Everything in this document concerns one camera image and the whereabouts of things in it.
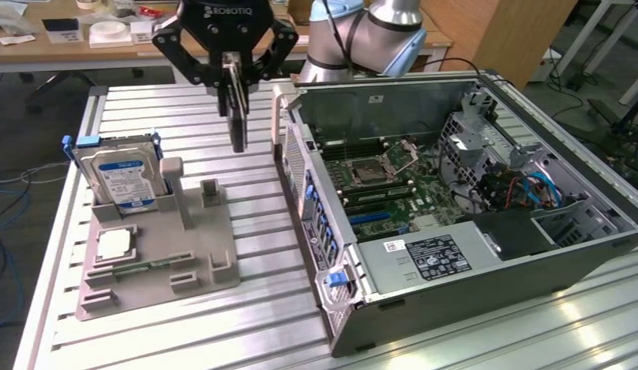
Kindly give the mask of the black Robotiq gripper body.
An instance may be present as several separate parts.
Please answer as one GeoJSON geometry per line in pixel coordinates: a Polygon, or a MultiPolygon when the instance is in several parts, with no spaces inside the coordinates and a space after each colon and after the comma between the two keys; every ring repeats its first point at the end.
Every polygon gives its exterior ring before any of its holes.
{"type": "Polygon", "coordinates": [[[178,20],[211,57],[234,52],[251,59],[274,14],[268,1],[180,1],[178,20]]]}

